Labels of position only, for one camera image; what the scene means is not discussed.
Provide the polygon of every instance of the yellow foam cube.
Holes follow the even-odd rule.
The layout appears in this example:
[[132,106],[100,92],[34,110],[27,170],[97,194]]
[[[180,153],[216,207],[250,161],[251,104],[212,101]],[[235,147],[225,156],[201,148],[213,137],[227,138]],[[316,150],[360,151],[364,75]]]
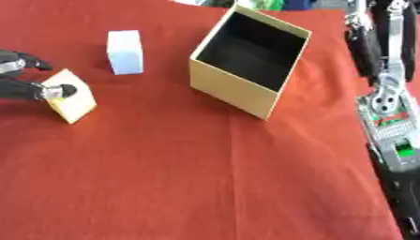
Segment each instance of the yellow foam cube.
[[47,99],[48,104],[70,124],[75,123],[97,106],[89,86],[68,69],[60,71],[42,84],[45,86],[72,84],[77,88],[73,96]]

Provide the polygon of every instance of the robotic hand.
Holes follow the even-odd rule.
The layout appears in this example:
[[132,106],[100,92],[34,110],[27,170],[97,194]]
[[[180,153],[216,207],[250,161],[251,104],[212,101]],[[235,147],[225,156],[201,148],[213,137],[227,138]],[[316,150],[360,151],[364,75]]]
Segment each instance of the robotic hand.
[[0,50],[0,98],[45,100],[68,98],[77,92],[76,87],[70,84],[47,87],[38,82],[16,80],[24,68],[53,69],[49,63],[30,54]]
[[420,239],[420,114],[406,88],[415,66],[413,2],[347,2],[345,39],[373,88],[356,98],[371,163],[404,239]]

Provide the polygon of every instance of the red tablecloth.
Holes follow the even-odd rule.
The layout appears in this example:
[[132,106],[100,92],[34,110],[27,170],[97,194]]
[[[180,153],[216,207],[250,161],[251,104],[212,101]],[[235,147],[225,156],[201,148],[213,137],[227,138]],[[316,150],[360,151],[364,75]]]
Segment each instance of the red tablecloth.
[[[71,69],[98,108],[69,126],[45,104],[1,101],[0,239],[399,239],[354,112],[368,88],[343,14],[271,13],[313,34],[264,122],[189,88],[188,57],[224,11],[162,0],[2,3],[1,48]],[[107,31],[132,29],[145,73],[113,76]]]

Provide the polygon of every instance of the metal robot hand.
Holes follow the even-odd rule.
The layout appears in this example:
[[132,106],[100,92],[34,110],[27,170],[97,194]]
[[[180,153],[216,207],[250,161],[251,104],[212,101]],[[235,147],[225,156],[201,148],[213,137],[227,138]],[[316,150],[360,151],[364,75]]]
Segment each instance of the metal robot hand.
[[70,84],[47,87],[38,82],[17,80],[25,68],[53,69],[49,63],[28,53],[0,50],[0,98],[45,100],[68,98],[77,92]]

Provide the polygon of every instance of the open box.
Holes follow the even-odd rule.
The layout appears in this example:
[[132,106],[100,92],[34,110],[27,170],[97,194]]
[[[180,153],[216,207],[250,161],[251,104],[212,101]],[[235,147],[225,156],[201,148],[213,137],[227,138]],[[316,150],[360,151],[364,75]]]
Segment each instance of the open box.
[[308,30],[235,5],[190,56],[191,87],[267,119],[309,36]]

